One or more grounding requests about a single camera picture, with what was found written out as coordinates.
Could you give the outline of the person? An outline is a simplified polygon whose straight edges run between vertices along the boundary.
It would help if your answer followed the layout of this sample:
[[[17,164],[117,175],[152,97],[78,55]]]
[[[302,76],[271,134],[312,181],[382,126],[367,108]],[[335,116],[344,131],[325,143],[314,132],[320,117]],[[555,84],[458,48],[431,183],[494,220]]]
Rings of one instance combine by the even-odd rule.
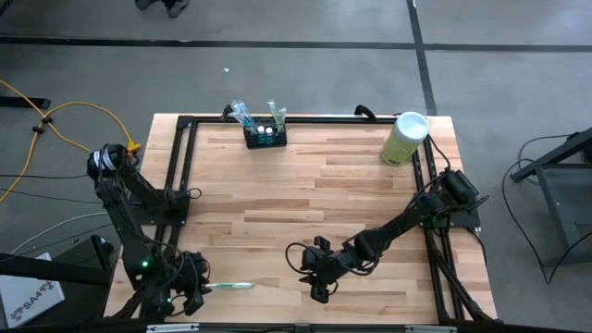
[[[166,9],[167,15],[175,19],[189,5],[190,0],[134,0],[135,6],[139,10],[146,10],[153,3],[162,3]]]

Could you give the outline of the black aluminium table frame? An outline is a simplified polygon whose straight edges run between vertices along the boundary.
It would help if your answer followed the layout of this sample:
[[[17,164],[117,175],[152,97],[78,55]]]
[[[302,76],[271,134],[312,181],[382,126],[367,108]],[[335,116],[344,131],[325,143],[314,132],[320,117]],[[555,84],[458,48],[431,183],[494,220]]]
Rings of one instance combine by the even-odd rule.
[[[316,236],[334,248],[398,215],[434,170],[462,161],[449,117],[432,117],[440,146],[433,165],[388,166],[379,156],[392,120],[292,117],[288,142],[251,150],[241,126],[199,120],[188,184],[201,189],[179,235],[179,247],[203,253],[218,283],[193,320],[215,324],[434,324],[435,297],[454,301],[445,281],[433,281],[425,233],[414,228],[391,243],[377,269],[341,277],[327,303],[314,301],[299,275],[304,245]]]

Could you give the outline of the black metal cart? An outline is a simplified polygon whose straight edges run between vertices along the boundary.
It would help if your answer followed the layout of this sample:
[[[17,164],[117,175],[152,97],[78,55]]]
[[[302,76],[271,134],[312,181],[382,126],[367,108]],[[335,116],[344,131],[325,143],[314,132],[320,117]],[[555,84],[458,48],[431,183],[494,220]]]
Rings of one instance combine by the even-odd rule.
[[[521,166],[511,180],[537,177],[554,231],[563,250],[562,265],[592,263],[592,127]]]

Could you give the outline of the black flat bar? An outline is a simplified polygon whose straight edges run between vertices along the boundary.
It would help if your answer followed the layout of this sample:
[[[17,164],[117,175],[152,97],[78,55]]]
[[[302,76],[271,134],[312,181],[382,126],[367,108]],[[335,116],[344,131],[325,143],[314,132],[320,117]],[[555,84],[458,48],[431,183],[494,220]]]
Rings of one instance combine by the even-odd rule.
[[[13,107],[13,108],[40,108],[48,109],[51,106],[52,101],[47,98],[36,98],[32,97],[29,100],[25,100],[22,97],[9,97],[0,95],[0,107]]]

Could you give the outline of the white printed cardboard box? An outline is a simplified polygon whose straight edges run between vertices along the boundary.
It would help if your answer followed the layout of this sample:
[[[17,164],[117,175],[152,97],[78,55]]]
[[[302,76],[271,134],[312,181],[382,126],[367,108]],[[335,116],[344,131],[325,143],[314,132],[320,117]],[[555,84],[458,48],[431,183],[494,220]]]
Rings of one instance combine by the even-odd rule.
[[[27,324],[65,299],[57,281],[0,275],[0,302],[8,328]]]

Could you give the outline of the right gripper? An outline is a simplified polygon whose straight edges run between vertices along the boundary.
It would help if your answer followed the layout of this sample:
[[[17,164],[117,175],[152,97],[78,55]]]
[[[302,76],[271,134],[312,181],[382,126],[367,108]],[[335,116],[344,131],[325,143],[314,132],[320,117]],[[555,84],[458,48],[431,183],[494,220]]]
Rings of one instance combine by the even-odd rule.
[[[332,251],[329,240],[316,236],[313,245],[307,245],[302,251],[301,270],[304,275],[299,279],[310,286],[310,296],[320,303],[328,303],[332,294],[327,288],[339,278],[354,269],[357,257],[352,249]]]

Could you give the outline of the green disinfecting wipes canister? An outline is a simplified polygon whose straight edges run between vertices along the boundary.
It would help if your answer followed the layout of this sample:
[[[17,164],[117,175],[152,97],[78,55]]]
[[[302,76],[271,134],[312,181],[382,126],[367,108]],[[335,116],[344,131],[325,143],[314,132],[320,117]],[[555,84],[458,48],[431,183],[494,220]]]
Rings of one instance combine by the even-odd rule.
[[[427,118],[417,112],[400,114],[392,126],[380,152],[389,165],[406,163],[429,134]]]

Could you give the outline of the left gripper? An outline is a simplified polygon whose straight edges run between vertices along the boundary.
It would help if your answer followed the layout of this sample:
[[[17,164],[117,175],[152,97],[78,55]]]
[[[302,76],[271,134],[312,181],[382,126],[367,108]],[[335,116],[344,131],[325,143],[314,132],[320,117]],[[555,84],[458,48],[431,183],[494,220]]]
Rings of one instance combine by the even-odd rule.
[[[183,296],[186,300],[183,308],[175,313],[172,300],[166,296],[166,299],[159,304],[158,313],[166,316],[193,315],[204,305],[204,295],[212,291],[209,281],[209,262],[200,252],[184,251],[173,267],[172,275],[166,277],[158,287],[158,295],[163,296],[165,291],[174,290],[177,297]]]

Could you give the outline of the black stand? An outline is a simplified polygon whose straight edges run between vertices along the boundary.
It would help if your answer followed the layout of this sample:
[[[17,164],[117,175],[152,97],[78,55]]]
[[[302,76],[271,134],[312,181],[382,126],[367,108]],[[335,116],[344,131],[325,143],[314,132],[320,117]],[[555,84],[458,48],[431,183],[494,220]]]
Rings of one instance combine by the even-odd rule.
[[[107,286],[117,248],[97,235],[80,241],[54,260],[0,253],[0,275]]]

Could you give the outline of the silver metal bracket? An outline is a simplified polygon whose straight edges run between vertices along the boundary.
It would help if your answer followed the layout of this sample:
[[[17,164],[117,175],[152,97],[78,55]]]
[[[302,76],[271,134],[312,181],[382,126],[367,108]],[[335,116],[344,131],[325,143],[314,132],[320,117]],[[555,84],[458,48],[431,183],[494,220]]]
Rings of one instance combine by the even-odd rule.
[[[145,333],[199,333],[200,326],[195,323],[150,325]]]
[[[456,327],[412,325],[404,328],[404,333],[458,333]]]

